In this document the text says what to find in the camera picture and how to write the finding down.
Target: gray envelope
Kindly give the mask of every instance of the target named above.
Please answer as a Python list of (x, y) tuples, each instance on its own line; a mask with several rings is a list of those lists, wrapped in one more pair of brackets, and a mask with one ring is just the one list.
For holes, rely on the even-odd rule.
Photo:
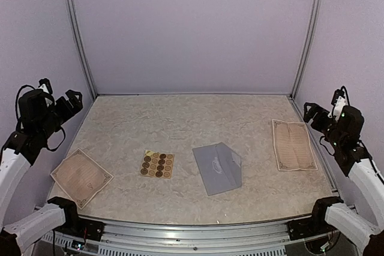
[(207, 194), (241, 187), (241, 157), (224, 143), (192, 149)]

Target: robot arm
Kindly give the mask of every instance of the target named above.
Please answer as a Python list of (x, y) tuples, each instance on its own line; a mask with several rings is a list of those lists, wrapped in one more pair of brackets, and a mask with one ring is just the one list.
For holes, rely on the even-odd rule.
[(39, 211), (4, 227), (5, 213), (22, 177), (42, 148), (48, 149), (49, 137), (83, 108), (80, 92), (69, 90), (66, 95), (68, 100), (60, 97), (55, 101), (49, 80), (42, 79), (38, 89), (18, 99), (20, 118), (16, 130), (0, 151), (0, 255), (21, 255), (54, 228), (79, 227), (76, 205), (63, 198), (54, 198)]
[(364, 255), (368, 255), (366, 252), (372, 251), (372, 246), (383, 243), (384, 239), (384, 178), (359, 139), (364, 118), (358, 109), (349, 105), (349, 97), (344, 86), (335, 91), (331, 104), (333, 109), (329, 112), (315, 103), (305, 103), (304, 121), (313, 120), (311, 127), (321, 132), (322, 138), (334, 148), (332, 156), (344, 175), (362, 191), (378, 226), (351, 211), (341, 203), (342, 201), (325, 204), (323, 207), (325, 214), (319, 215), (313, 212), (312, 218), (320, 217), (339, 229), (361, 252), (364, 251)]

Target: marbled table surface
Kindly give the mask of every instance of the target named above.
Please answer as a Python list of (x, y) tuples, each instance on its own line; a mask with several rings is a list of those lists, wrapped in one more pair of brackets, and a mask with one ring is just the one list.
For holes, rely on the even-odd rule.
[[(318, 171), (278, 171), (272, 119), (298, 121), (284, 96), (98, 97), (72, 153), (81, 148), (114, 179), (82, 215), (156, 224), (229, 224), (310, 213), (332, 195)], [(207, 196), (192, 148), (224, 142), (242, 156), (242, 187)], [(146, 149), (174, 153), (171, 179), (141, 176)], [(50, 197), (65, 194), (57, 184)]]

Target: paper sheet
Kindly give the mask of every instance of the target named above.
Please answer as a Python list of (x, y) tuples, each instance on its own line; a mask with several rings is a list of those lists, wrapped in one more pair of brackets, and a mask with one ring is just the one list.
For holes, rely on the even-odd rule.
[(307, 127), (302, 122), (272, 120), (278, 169), (317, 170)]
[(113, 176), (91, 157), (78, 149), (51, 173), (60, 188), (83, 209)]

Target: white wall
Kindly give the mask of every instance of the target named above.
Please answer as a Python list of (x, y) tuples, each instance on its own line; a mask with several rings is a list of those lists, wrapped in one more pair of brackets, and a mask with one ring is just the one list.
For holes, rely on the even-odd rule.
[[(82, 119), (91, 97), (80, 68), (64, 0), (0, 0), (0, 143), (14, 131), (14, 101), (24, 84), (38, 86), (41, 78), (50, 79), (55, 98), (68, 89), (83, 93), (84, 109), (63, 127), (67, 139), (54, 153), (42, 151), (16, 190), (7, 223), (31, 213), (42, 205), (52, 186), (50, 172), (61, 162)], [(51, 147), (61, 141), (54, 135)]]
[[(351, 105), (365, 124), (362, 140), (384, 171), (384, 0), (323, 0), (314, 43), (297, 101), (331, 108), (336, 88), (348, 88)], [(357, 187), (344, 177), (332, 157), (341, 194), (358, 210), (373, 215)]]
[(288, 94), (312, 0), (75, 2), (101, 94)]

